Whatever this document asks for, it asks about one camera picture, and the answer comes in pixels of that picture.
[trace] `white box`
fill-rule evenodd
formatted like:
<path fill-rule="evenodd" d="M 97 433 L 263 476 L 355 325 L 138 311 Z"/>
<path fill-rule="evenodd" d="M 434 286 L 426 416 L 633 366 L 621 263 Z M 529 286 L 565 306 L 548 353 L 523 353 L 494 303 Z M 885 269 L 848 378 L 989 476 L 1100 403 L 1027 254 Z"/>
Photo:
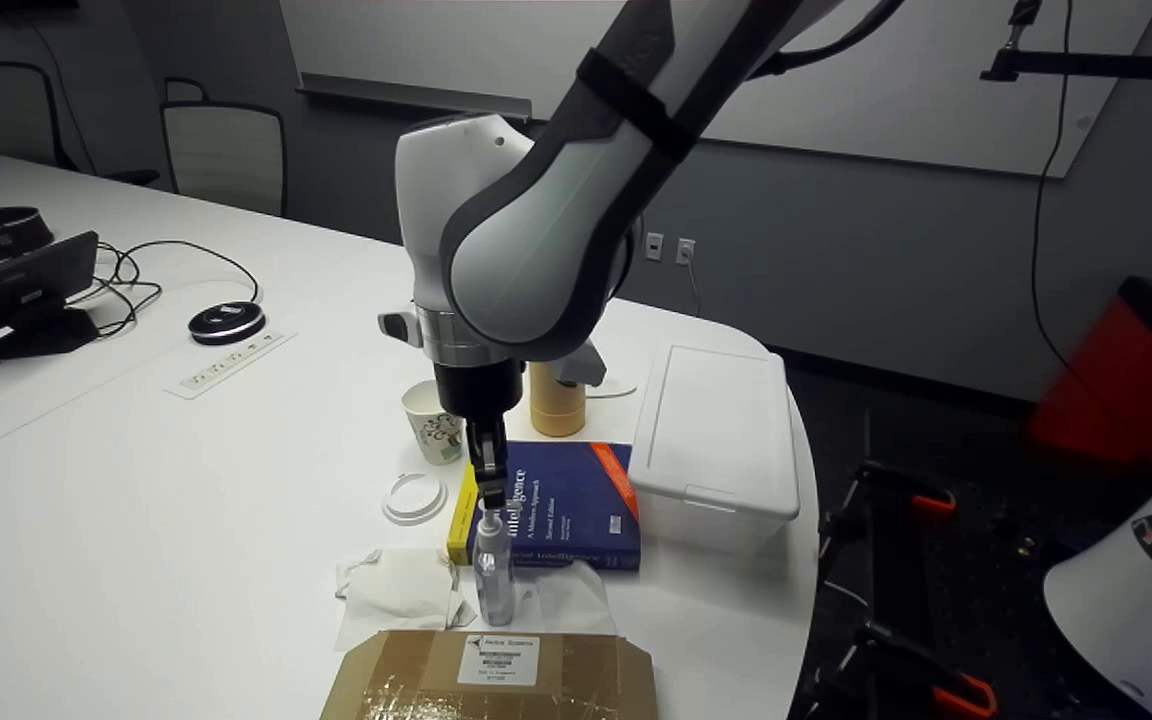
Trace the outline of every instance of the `white box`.
<path fill-rule="evenodd" d="M 754 553 L 798 513 L 785 362 L 668 349 L 643 386 L 628 476 L 643 536 Z"/>

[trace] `cable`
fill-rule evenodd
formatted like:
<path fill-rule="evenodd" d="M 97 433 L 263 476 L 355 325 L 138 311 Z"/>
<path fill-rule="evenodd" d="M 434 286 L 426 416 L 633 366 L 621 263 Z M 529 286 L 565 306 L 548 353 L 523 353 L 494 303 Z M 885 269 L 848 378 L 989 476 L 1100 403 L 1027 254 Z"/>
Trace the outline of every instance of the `cable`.
<path fill-rule="evenodd" d="M 1065 0 L 1065 28 L 1059 28 L 1059 52 L 1066 56 L 1066 38 L 1072 38 L 1072 0 Z M 1072 360 L 1059 353 L 1059 342 L 1050 340 L 1050 328 L 1045 321 L 1045 295 L 1039 295 L 1039 254 L 1045 254 L 1045 209 L 1049 209 L 1049 185 L 1050 185 L 1050 164 L 1065 146 L 1065 114 L 1066 114 L 1066 71 L 1059 71 L 1059 100 L 1054 100 L 1054 134 L 1049 146 L 1049 159 L 1039 166 L 1037 192 L 1032 192 L 1032 235 L 1027 235 L 1027 311 L 1032 325 L 1039 332 L 1039 340 L 1049 342 L 1049 353 L 1059 360 L 1059 366 L 1083 385 L 1083 374 L 1072 366 Z"/>
<path fill-rule="evenodd" d="M 132 328 L 138 321 L 138 311 L 162 295 L 162 282 L 138 279 L 136 254 L 128 254 L 111 245 L 97 245 L 97 248 L 117 254 L 111 274 L 97 274 L 97 290 L 106 290 L 128 306 L 120 321 L 99 325 L 99 340 L 106 340 L 106 334 L 120 334 L 124 328 Z"/>
<path fill-rule="evenodd" d="M 616 386 L 616 392 L 584 392 L 584 400 L 622 400 L 622 395 L 636 395 L 640 386 Z"/>
<path fill-rule="evenodd" d="M 621 295 L 622 279 L 628 279 L 628 269 L 633 269 L 633 253 L 640 248 L 640 235 L 643 235 L 643 214 L 636 214 L 621 239 L 621 273 L 616 273 L 616 282 L 612 282 L 612 295 Z"/>
<path fill-rule="evenodd" d="M 132 245 L 132 248 L 124 248 L 124 254 L 117 258 L 111 274 L 120 279 L 124 258 L 132 258 L 136 253 L 147 253 L 147 248 L 190 248 L 190 253 L 216 254 L 221 263 L 226 263 L 226 269 L 235 269 L 235 273 L 248 274 L 248 282 L 251 282 L 251 303 L 259 303 L 259 279 L 248 273 L 248 263 L 238 263 L 238 258 L 232 258 L 232 254 L 223 254 L 223 253 L 213 253 L 213 248 L 205 248 L 205 245 L 194 245 L 194 239 L 144 239 L 144 245 Z"/>
<path fill-rule="evenodd" d="M 790 68 L 806 68 L 806 63 L 821 63 L 827 56 L 839 56 L 839 52 L 857 48 L 859 38 L 868 38 L 877 28 L 885 28 L 900 11 L 900 5 L 903 0 L 879 0 L 868 17 L 859 17 L 859 24 L 850 24 L 839 38 L 833 38 L 822 48 L 767 56 L 748 81 L 785 76 Z"/>
<path fill-rule="evenodd" d="M 33 24 L 24 24 L 24 19 L 20 19 L 20 28 L 33 33 L 33 34 L 39 38 L 39 48 L 44 48 L 44 56 L 47 56 L 47 63 L 51 63 L 51 71 L 57 71 L 57 92 L 60 92 L 64 114 L 66 114 L 73 134 L 81 141 L 85 164 L 88 164 L 88 173 L 91 173 L 97 159 L 91 159 L 85 125 L 81 125 L 81 114 L 73 110 L 73 97 L 66 97 L 66 81 L 64 81 L 64 68 L 60 68 L 60 56 L 57 56 L 51 38 L 47 38 L 39 28 L 33 28 Z"/>
<path fill-rule="evenodd" d="M 147 248 L 190 248 L 190 253 L 216 254 L 221 263 L 232 263 L 235 273 L 242 273 L 248 282 L 251 282 L 251 303 L 259 298 L 259 279 L 248 273 L 248 263 L 238 263 L 238 258 L 232 258 L 223 253 L 213 253 L 205 245 L 190 245 L 190 239 L 144 239 L 144 245 L 132 245 L 132 248 L 99 245 L 99 253 L 111 253 L 117 263 L 111 263 L 111 274 L 97 274 L 97 286 L 117 295 L 128 306 L 120 321 L 99 328 L 103 340 L 120 334 L 124 328 L 132 328 L 138 321 L 138 311 L 151 298 L 162 295 L 162 282 L 138 274 L 136 253 L 147 253 Z"/>
<path fill-rule="evenodd" d="M 857 607 L 868 607 L 868 600 L 863 600 L 859 590 L 850 590 L 850 587 L 844 587 L 844 585 L 834 585 L 834 579 L 821 579 L 821 585 L 822 585 L 827 590 L 850 600 Z"/>

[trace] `white cup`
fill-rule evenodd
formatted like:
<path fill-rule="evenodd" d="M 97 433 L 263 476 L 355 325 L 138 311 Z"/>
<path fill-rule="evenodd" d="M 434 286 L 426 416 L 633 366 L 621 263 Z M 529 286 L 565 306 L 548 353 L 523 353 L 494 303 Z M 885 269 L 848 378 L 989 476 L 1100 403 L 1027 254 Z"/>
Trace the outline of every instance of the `white cup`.
<path fill-rule="evenodd" d="M 403 412 L 424 459 L 459 459 L 459 416 L 444 412 L 434 378 L 412 385 L 403 392 Z"/>

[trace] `chair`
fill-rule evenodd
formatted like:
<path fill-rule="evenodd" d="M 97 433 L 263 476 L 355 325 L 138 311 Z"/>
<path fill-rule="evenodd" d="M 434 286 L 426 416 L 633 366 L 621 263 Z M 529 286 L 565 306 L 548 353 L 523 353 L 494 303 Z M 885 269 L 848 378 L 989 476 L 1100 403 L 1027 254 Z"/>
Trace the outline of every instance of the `chair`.
<path fill-rule="evenodd" d="M 175 192 L 282 214 L 282 121 L 248 103 L 162 103 Z"/>
<path fill-rule="evenodd" d="M 0 60 L 0 156 L 75 166 L 64 156 L 51 81 L 35 63 Z"/>
<path fill-rule="evenodd" d="M 208 103 L 208 89 L 187 76 L 162 76 L 162 103 Z"/>

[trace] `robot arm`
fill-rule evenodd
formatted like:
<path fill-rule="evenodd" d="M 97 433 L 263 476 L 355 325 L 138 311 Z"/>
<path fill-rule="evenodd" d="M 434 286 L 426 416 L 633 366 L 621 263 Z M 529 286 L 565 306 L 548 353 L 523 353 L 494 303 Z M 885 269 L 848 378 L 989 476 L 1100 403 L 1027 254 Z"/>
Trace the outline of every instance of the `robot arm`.
<path fill-rule="evenodd" d="M 545 130 L 459 121 L 399 141 L 412 325 L 469 419 L 482 505 L 504 505 L 521 360 L 577 353 L 628 263 L 622 229 L 722 100 L 839 0 L 628 0 Z"/>

